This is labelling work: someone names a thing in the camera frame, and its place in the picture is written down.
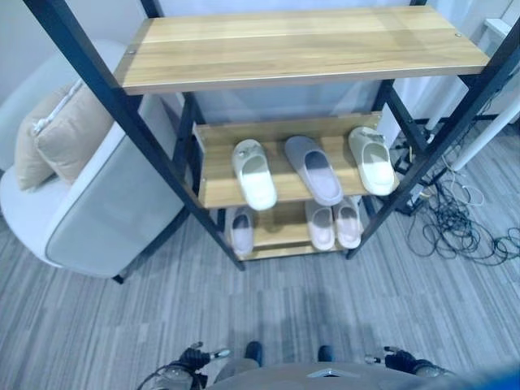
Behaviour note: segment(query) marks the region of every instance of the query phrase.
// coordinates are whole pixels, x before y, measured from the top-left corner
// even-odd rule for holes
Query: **slipper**
[[[255,210],[266,210],[274,206],[277,199],[276,188],[269,172],[266,153],[260,143],[255,140],[240,142],[233,151],[232,163],[248,205]]]
[[[306,201],[305,216],[312,245],[319,250],[331,249],[335,240],[332,209],[315,201]]]
[[[226,210],[226,237],[238,256],[253,252],[253,211],[247,207],[232,207]]]
[[[383,135],[373,128],[355,128],[349,134],[349,147],[366,191],[374,195],[391,193],[394,171]]]
[[[339,205],[332,207],[332,212],[340,245],[347,249],[357,248],[361,244],[363,230],[358,204],[351,197],[344,197]]]
[[[343,189],[327,155],[307,136],[292,136],[285,142],[285,154],[315,201],[332,206],[343,198]]]

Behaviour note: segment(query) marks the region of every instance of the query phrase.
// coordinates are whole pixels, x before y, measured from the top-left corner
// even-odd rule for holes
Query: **wooden shelf board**
[[[147,19],[115,76],[143,94],[479,73],[457,33],[430,6]]]
[[[340,250],[337,245],[331,250]],[[254,217],[254,251],[242,260],[319,253],[310,243],[303,201],[283,203]]]
[[[311,244],[292,245],[286,247],[264,247],[255,249],[248,257],[240,258],[242,262],[250,260],[259,260],[262,258],[282,258],[287,256],[297,256],[298,254],[323,254],[326,252],[335,252],[338,250],[346,250],[334,247],[330,251],[317,250]]]
[[[380,112],[374,112],[341,118],[199,126],[197,132],[205,150],[199,199],[206,208],[246,205],[232,167],[232,151],[246,138],[253,138],[264,147],[279,203],[311,199],[309,190],[285,157],[284,142],[296,134],[315,139],[323,148],[345,195],[367,194],[347,135],[358,126],[376,128],[379,118]]]

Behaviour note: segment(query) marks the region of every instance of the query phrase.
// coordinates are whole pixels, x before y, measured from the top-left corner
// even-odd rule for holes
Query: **cushion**
[[[46,118],[52,112],[70,88],[70,85],[62,87],[45,97],[19,126],[15,147],[15,171],[16,181],[22,190],[39,185],[53,174],[52,168],[37,151],[33,129],[40,119]]]
[[[38,134],[34,142],[45,162],[69,184],[102,143],[114,120],[86,84]]]

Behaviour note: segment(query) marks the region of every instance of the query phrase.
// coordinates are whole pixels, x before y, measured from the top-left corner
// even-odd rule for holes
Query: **shoe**
[[[373,128],[355,128],[349,134],[349,148],[366,191],[380,196],[391,193],[395,175],[383,135]]]
[[[315,201],[306,201],[305,217],[312,245],[318,250],[332,249],[335,240],[332,209]]]
[[[358,204],[351,197],[344,197],[340,204],[332,207],[332,213],[340,245],[346,249],[357,248],[363,232]]]
[[[319,347],[318,362],[334,362],[334,351],[330,345]]]
[[[253,211],[247,207],[226,210],[226,236],[238,256],[247,256],[254,247]]]
[[[285,154],[294,170],[322,206],[341,201],[343,189],[327,155],[307,136],[292,136],[285,142]]]
[[[235,146],[232,164],[242,195],[252,209],[267,210],[275,205],[275,184],[259,142],[243,140]]]
[[[258,341],[251,341],[245,347],[244,358],[253,359],[259,366],[263,363],[263,347]]]

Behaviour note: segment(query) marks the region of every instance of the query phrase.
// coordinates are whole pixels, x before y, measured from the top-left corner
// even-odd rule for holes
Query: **white wall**
[[[139,0],[67,0],[91,39],[129,43],[145,17]],[[57,49],[21,0],[2,0],[0,103]]]

